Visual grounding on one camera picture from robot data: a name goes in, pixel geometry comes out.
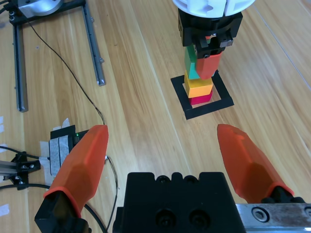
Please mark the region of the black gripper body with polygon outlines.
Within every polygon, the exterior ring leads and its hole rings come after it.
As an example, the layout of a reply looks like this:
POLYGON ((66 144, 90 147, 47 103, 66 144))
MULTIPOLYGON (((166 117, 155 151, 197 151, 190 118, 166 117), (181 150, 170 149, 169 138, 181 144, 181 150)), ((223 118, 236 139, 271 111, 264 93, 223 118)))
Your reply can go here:
POLYGON ((218 18, 205 18, 190 15, 178 9, 178 27, 182 46, 186 47, 195 42, 195 39, 215 35, 220 47, 233 43, 242 22, 242 13, 218 18))

